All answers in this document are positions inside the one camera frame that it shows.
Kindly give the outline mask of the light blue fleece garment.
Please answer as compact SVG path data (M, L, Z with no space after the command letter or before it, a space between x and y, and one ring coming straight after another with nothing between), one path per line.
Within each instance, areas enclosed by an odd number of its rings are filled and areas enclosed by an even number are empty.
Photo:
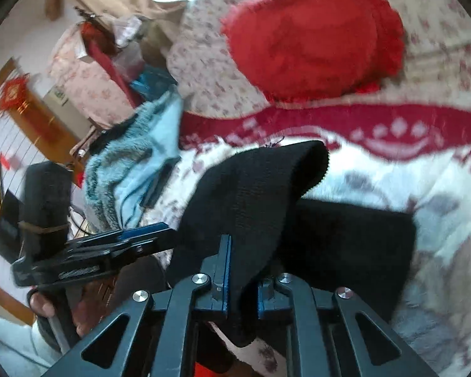
M96 231L138 226L150 186L180 159L182 114L183 98L172 85L159 99L142 104L126 132L88 159L82 190Z

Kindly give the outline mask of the cluttered bedside pile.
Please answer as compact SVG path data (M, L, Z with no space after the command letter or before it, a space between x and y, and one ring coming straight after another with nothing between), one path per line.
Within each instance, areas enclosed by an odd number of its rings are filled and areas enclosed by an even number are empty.
M146 66L138 42L120 49L112 37L81 21L57 40L46 72L83 117L108 129L130 118L146 101L132 87Z

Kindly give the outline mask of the red and white plush blanket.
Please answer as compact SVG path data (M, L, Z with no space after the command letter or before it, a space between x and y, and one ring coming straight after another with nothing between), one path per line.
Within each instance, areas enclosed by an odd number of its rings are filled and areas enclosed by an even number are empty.
M321 139L328 173L309 197L407 212L417 226L397 332L441 376L471 376L471 112L421 105L269 107L185 114L181 159L142 222L175 227L204 171L239 151Z

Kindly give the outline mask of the red heart-shaped frilled pillow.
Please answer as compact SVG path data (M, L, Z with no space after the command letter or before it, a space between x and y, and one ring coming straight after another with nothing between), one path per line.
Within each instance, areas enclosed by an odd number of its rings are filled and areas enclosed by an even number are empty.
M372 93L403 67L403 21L387 0L244 0L221 24L270 103Z

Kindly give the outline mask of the floral beige quilt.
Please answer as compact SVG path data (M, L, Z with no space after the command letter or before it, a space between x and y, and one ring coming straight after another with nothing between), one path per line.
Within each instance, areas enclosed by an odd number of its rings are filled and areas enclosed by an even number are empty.
M471 110L471 0L193 0L167 67L189 112Z

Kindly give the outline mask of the wooden door frame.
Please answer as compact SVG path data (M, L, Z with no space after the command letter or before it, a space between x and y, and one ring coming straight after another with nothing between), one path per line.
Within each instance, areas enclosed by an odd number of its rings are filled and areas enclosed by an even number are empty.
M84 165L70 151L79 139L28 87L28 81L17 62L7 60L0 70L0 113L10 116L43 156L72 169L77 181Z

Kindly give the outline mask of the black knit pants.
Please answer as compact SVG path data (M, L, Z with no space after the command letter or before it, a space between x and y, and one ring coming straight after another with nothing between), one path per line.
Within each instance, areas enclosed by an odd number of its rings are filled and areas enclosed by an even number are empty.
M198 182L166 277L176 283L198 271L230 236L229 314L221 329L235 345L257 337L257 286L280 271L313 288L352 288L384 320L395 312L414 252L413 218L306 198L327 169L327 148L312 140L243 151Z

